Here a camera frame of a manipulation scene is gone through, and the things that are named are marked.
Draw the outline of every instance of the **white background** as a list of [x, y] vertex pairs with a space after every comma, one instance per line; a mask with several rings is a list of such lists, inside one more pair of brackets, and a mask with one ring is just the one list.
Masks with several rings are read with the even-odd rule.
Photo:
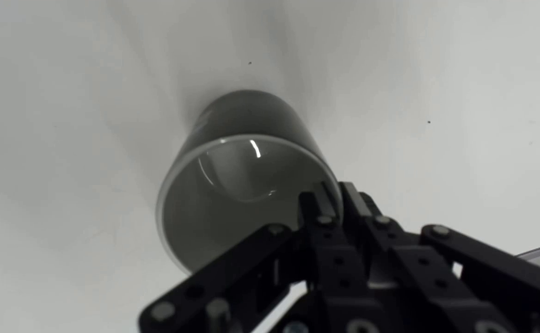
[[540, 0], [0, 0], [0, 333], [136, 330], [184, 277], [158, 184], [234, 88], [406, 229], [540, 245]]

